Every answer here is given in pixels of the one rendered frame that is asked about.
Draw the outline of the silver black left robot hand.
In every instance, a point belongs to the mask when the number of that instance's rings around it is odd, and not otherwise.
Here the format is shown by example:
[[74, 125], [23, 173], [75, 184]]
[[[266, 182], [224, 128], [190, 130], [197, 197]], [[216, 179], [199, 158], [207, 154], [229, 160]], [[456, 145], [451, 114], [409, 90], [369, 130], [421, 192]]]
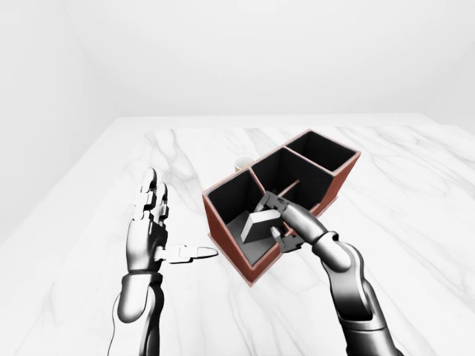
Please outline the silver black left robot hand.
[[129, 272], [159, 271], [161, 263], [191, 263], [218, 255], [214, 248], [169, 245], [165, 220], [168, 218], [168, 188], [148, 168], [134, 199], [134, 215], [128, 227], [126, 260]]

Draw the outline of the white mug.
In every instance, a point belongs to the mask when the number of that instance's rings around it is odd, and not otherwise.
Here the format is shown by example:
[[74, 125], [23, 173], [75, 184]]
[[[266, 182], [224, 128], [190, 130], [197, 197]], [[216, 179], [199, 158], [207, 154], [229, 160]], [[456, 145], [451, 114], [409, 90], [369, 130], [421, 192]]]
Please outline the white mug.
[[247, 167], [248, 165], [252, 164], [255, 161], [253, 156], [249, 155], [240, 155], [234, 161], [234, 168], [235, 171], [238, 172], [243, 168]]

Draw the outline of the red-brown desk caddy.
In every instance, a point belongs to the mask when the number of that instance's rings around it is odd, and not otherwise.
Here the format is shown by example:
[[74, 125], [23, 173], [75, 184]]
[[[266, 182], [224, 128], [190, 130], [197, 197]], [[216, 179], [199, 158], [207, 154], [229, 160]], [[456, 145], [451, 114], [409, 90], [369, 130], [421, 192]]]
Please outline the red-brown desk caddy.
[[247, 217], [266, 191], [318, 216], [333, 203], [360, 152], [307, 130], [203, 192], [209, 236], [253, 285], [281, 256], [271, 235], [243, 243]]

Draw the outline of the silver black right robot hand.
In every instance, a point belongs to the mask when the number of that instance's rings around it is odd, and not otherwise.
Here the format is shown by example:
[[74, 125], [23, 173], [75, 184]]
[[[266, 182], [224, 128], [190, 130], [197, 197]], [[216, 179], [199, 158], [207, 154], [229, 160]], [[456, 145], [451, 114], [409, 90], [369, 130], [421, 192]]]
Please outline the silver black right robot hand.
[[282, 237], [276, 228], [271, 227], [272, 236], [278, 243], [282, 254], [299, 249], [303, 243], [309, 243], [312, 246], [313, 254], [321, 259], [324, 258], [327, 254], [325, 250], [327, 246], [320, 243], [320, 240], [329, 232], [314, 215], [302, 206], [270, 191], [264, 194], [257, 204], [255, 212], [260, 212], [265, 208], [278, 211], [282, 220], [297, 234], [295, 237]]

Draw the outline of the grey book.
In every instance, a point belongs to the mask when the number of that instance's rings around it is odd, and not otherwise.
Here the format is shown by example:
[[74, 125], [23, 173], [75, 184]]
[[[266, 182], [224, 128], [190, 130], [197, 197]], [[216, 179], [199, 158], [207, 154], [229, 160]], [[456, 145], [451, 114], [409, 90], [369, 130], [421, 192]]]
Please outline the grey book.
[[281, 213], [275, 209], [253, 212], [248, 216], [240, 238], [243, 243], [266, 239], [272, 237], [271, 227], [282, 231], [283, 226]]

